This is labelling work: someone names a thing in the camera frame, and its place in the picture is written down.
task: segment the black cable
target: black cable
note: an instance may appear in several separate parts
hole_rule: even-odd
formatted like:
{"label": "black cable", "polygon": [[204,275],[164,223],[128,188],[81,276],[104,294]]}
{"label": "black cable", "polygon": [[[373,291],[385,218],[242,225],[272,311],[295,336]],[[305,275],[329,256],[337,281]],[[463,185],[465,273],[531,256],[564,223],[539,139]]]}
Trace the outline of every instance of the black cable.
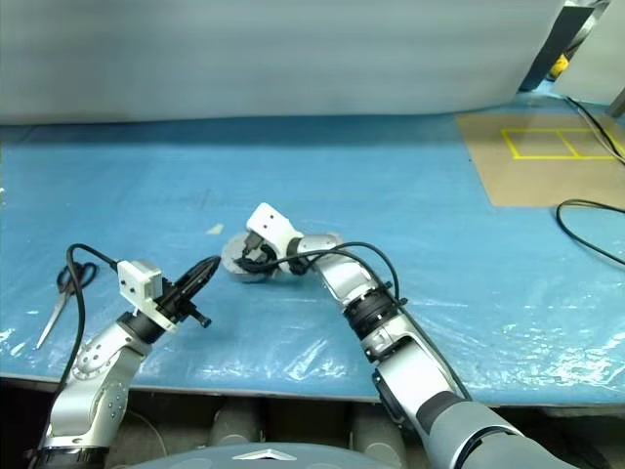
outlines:
{"label": "black cable", "polygon": [[[85,319],[86,319],[86,309],[85,309],[85,299],[82,294],[82,284],[80,283],[80,278],[78,277],[78,273],[76,273],[76,263],[74,262],[74,251],[76,249],[82,249],[83,251],[89,252],[94,256],[105,261],[112,269],[117,271],[117,261],[105,256],[102,252],[94,249],[87,244],[76,243],[70,245],[65,251],[65,261],[67,263],[67,269],[69,270],[69,278],[74,288],[74,294],[76,295],[76,304],[78,305],[78,326],[76,327],[76,336],[74,337],[74,344],[71,348],[71,353],[69,354],[69,358],[67,359],[67,364],[65,365],[65,369],[62,372],[61,380],[59,381],[59,385],[57,386],[57,390],[55,391],[54,396],[52,397],[52,405],[55,404],[57,398],[63,391],[65,384],[67,383],[67,378],[69,378],[69,373],[71,372],[71,368],[73,367],[74,362],[76,361],[76,356],[78,355],[78,351],[80,350],[80,344],[82,343],[82,338],[85,333]],[[40,450],[43,447],[43,444],[46,440],[46,433],[48,431],[48,427],[50,426],[50,416],[52,414],[52,409],[48,413],[48,418],[46,419],[46,424],[44,426],[43,434],[41,435],[41,439],[39,440],[39,444],[37,445],[37,450]],[[28,468],[34,467],[34,464],[37,460],[37,454],[30,459],[30,463]]]}
{"label": "black cable", "polygon": [[577,101],[573,100],[571,97],[569,96],[565,96],[564,97],[565,100],[567,100],[569,103],[573,104],[575,107],[579,108],[579,110],[581,110],[582,112],[584,112],[584,114],[586,115],[586,117],[588,117],[593,124],[595,124],[595,127],[597,127],[597,130],[599,130],[599,132],[602,134],[602,136],[604,137],[605,141],[607,142],[607,144],[609,145],[609,147],[619,156],[622,156],[620,151],[618,150],[618,148],[616,147],[616,145],[614,144],[614,142],[612,141],[612,139],[610,138],[610,136],[607,134],[607,132],[605,131],[604,127],[602,126],[602,124],[600,124],[597,119],[593,116],[593,114],[591,114],[589,112],[588,109],[586,109],[584,106],[581,105],[581,103],[578,103]]}
{"label": "black cable", "polygon": [[323,256],[327,256],[328,254],[337,254],[337,255],[349,257],[357,261],[364,268],[364,270],[366,270],[379,285],[384,285],[384,283],[380,280],[380,276],[378,276],[378,274],[371,268],[371,266],[369,266],[366,262],[364,262],[359,256],[356,256],[355,254],[352,254],[349,251],[339,250],[343,247],[349,247],[349,246],[366,247],[367,249],[374,251],[376,254],[380,256],[380,258],[382,258],[385,264],[389,267],[389,270],[391,271],[391,275],[393,276],[393,280],[394,280],[395,287],[396,287],[396,295],[395,295],[395,298],[393,297],[392,298],[394,299],[394,302],[397,308],[408,318],[412,326],[424,338],[427,345],[430,347],[431,351],[434,352],[434,354],[437,356],[437,359],[440,362],[442,362],[442,364],[444,365],[445,371],[449,373],[449,375],[454,380],[460,392],[464,395],[465,399],[471,400],[472,399],[471,394],[467,390],[466,386],[463,384],[462,380],[460,379],[458,374],[454,371],[453,367],[451,367],[447,359],[444,357],[444,355],[440,352],[438,347],[435,345],[434,341],[430,338],[430,336],[426,333],[426,331],[419,325],[419,323],[412,316],[410,316],[410,314],[403,308],[403,300],[399,298],[399,279],[397,276],[396,269],[393,266],[393,263],[391,262],[391,260],[386,256],[386,254],[384,254],[384,252],[381,249],[374,246],[373,244],[369,244],[367,242],[360,242],[360,241],[346,242],[344,244],[339,244],[338,246],[335,246],[332,249],[319,249],[316,251],[302,252],[302,253],[294,254],[291,256],[286,256],[281,259],[276,259],[275,261],[268,262],[264,264],[263,266],[251,266],[252,270],[248,272],[251,272],[251,273],[265,272],[265,271],[269,271],[277,267],[279,264],[282,264],[284,262],[289,262],[289,261],[296,260],[296,259],[308,258],[309,256],[315,256],[312,260],[310,260],[309,264],[307,265],[307,269],[309,269],[317,260],[319,260]]}
{"label": "black cable", "polygon": [[622,213],[625,214],[625,209],[624,208],[619,208],[619,207],[615,207],[613,205],[607,205],[606,203],[600,203],[600,202],[595,202],[593,200],[586,200],[584,198],[570,198],[569,200],[565,200],[564,202],[562,202],[560,205],[558,205],[558,208],[556,209],[556,221],[558,222],[558,225],[560,226],[560,228],[570,237],[572,237],[573,239],[575,239],[577,242],[585,245],[586,247],[599,252],[601,255],[607,257],[608,259],[611,259],[612,261],[625,266],[625,259],[618,257],[610,252],[605,251],[604,249],[601,249],[600,247],[598,247],[597,245],[593,244],[592,242],[584,239],[583,237],[579,236],[578,234],[574,233],[567,225],[566,223],[563,221],[563,217],[562,217],[562,211],[563,208],[565,207],[590,207],[590,208],[598,208],[598,209],[602,209],[602,210],[610,210],[613,212],[618,212],[618,213]]}
{"label": "black cable", "polygon": [[379,247],[368,243],[368,242],[362,242],[362,241],[350,241],[350,242],[344,242],[343,244],[339,244],[338,246],[334,246],[332,249],[343,249],[344,247],[364,247],[366,249],[369,249],[373,252],[375,252],[380,259],[382,259],[384,261],[384,263],[387,265],[387,267],[389,268],[389,272],[391,273],[391,277],[393,278],[393,285],[395,286],[395,298],[397,300],[400,299],[399,297],[399,277],[397,275],[397,271],[395,269],[395,267],[393,266],[393,263],[391,262],[391,259],[389,259],[387,257],[387,255],[382,251],[382,249],[380,249]]}
{"label": "black cable", "polygon": [[253,264],[246,265],[243,262],[241,262],[241,261],[244,260],[244,258],[241,258],[241,259],[238,259],[238,264],[244,271],[247,271],[250,274],[261,274],[261,273],[270,271],[273,268],[275,268],[275,267],[277,267],[280,264],[283,264],[285,262],[295,261],[295,260],[300,260],[300,259],[307,259],[308,260],[309,256],[315,256],[307,264],[307,269],[309,269],[312,264],[317,262],[322,257],[327,256],[328,254],[336,254],[337,256],[349,257],[350,259],[358,262],[364,268],[364,270],[366,270],[378,284],[384,285],[384,283],[380,280],[380,277],[378,276],[378,274],[373,270],[373,268],[371,266],[369,266],[369,264],[364,262],[362,260],[362,258],[356,256],[355,254],[353,254],[353,253],[351,253],[349,251],[340,251],[340,250],[335,250],[335,249],[336,248],[333,248],[333,249],[316,249],[315,251],[307,251],[307,252],[302,252],[302,253],[299,253],[299,254],[293,254],[293,255],[290,255],[290,256],[285,256],[285,257],[283,257],[281,259],[276,259],[275,261],[267,262],[266,264],[263,264],[263,265],[260,265],[260,266],[259,265],[253,265]]}

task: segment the yellow tape line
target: yellow tape line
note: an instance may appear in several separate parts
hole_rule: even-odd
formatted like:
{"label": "yellow tape line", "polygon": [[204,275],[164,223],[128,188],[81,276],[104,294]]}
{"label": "yellow tape line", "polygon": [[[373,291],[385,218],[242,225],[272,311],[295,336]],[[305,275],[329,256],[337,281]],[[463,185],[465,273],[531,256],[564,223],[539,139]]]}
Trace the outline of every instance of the yellow tape line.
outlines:
{"label": "yellow tape line", "polygon": [[[530,133],[530,132],[540,132],[540,133],[553,133],[556,134],[558,137],[560,137],[560,139],[562,140],[562,142],[564,143],[564,145],[568,148],[568,150],[571,152],[571,156],[568,155],[562,155],[562,154],[524,154],[521,155],[519,153],[519,151],[517,150],[517,147],[515,146],[515,144],[513,143],[512,139],[510,138],[509,133]],[[566,160],[566,159],[576,159],[576,160],[584,160],[584,159],[589,159],[589,160],[611,160],[611,159],[616,159],[611,155],[607,155],[607,154],[593,154],[593,155],[582,155],[579,154],[577,152],[577,150],[575,149],[575,147],[572,145],[572,143],[563,135],[563,133],[565,132],[592,132],[591,129],[583,129],[580,127],[571,127],[571,128],[561,128],[561,127],[541,127],[541,128],[503,128],[501,129],[501,136],[504,139],[504,142],[506,142],[506,145],[508,146],[508,148],[510,149],[510,152],[512,153],[513,159],[533,159],[533,160],[541,160],[541,159],[560,159],[560,160]],[[605,131],[607,133],[607,135],[612,139],[612,141],[614,142],[614,145],[618,148],[618,150],[620,152],[625,152],[625,148],[621,145],[621,143],[615,139],[608,131]]]}

